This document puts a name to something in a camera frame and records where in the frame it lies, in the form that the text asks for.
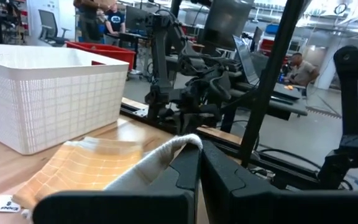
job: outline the white plastic basket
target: white plastic basket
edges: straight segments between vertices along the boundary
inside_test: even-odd
[[[82,50],[0,45],[0,142],[29,155],[117,121],[127,71]]]

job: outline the label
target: label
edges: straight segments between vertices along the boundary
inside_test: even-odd
[[[21,206],[12,202],[12,195],[0,195],[0,212],[16,213],[21,210]]]

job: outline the red container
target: red container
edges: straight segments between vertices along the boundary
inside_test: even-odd
[[[120,47],[106,45],[106,44],[90,44],[90,43],[79,43],[66,41],[68,48],[84,50],[94,54],[122,60],[123,62],[129,63],[129,71],[132,70],[134,65],[135,52]]]

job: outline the blue shirt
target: blue shirt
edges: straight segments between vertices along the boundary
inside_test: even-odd
[[[112,12],[112,11],[107,11],[105,13],[105,15],[107,16],[107,22],[110,22],[112,30],[114,32],[120,32],[121,30],[121,24],[123,22],[125,22],[125,15],[122,14],[121,12],[117,11],[117,12]],[[107,27],[105,26],[104,28],[104,33],[108,34],[109,31],[107,30]]]

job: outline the person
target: person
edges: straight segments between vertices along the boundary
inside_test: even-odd
[[[83,41],[86,43],[100,43],[97,11],[107,11],[109,6],[96,3],[94,0],[74,0],[74,6],[80,10],[80,29]]]
[[[295,53],[291,56],[291,66],[292,71],[284,80],[292,85],[307,86],[319,75],[317,68],[303,60],[301,53]]]
[[[119,39],[108,34],[118,36],[119,32],[125,32],[125,15],[118,11],[117,3],[112,4],[105,15],[107,19],[104,26],[104,44],[118,45]]]

